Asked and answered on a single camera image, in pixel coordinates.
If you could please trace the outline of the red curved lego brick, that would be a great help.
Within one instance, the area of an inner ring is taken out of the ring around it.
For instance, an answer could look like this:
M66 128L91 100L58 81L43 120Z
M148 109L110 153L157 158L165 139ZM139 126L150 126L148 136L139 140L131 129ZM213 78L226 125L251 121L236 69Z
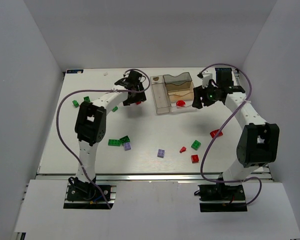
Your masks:
M175 105L179 108L184 108L186 107L186 102L183 100L178 100Z

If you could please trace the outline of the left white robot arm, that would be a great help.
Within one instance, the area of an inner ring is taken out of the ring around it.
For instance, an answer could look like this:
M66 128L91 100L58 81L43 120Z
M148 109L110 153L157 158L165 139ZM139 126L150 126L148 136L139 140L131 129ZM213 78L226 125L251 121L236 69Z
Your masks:
M110 92L80 105L74 128L79 143L80 160L75 177L79 181L89 183L96 177L97 148L106 134L107 114L119 104L129 106L146 100L142 83L142 78L145 77L139 70L129 70L114 83Z

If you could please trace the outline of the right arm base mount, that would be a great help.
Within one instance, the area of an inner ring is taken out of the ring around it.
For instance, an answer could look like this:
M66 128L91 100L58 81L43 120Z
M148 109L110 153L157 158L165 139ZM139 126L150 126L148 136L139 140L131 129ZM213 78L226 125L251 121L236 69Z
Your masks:
M201 213L247 212L247 203L242 185L224 183L201 184L193 194L199 197Z

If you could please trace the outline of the red square lego brick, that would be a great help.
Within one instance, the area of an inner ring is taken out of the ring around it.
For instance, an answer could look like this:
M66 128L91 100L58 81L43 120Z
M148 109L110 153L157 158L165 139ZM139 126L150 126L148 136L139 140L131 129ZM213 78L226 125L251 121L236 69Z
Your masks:
M197 154L191 155L190 159L193 164L198 163L200 161L199 156Z

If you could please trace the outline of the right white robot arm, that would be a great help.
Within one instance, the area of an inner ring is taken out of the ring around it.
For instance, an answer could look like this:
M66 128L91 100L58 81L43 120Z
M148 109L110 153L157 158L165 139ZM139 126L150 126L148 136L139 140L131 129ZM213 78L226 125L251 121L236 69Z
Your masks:
M253 171L277 159L280 128L257 113L249 101L250 96L240 85L214 86L209 82L206 86L195 87L193 94L194 108L202 109L222 102L231 111L230 118L221 125L216 136L221 134L231 118L235 118L242 129L236 159L219 179L214 180L215 183L240 185Z

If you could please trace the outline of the small red lego piece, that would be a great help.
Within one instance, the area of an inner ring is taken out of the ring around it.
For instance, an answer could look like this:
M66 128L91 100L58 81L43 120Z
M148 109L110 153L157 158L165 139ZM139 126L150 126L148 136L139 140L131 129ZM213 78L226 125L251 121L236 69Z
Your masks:
M187 150L186 147L183 146L183 147L179 150L179 152L180 152L180 153L183 153L183 152L185 152L186 150Z

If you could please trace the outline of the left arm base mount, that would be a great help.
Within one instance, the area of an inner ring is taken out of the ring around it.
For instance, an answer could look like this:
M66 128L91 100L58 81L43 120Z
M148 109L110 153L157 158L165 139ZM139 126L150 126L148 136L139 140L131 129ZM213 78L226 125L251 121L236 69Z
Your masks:
M110 210L116 199L115 185L101 184L98 189L77 177L68 179L63 208L66 210Z

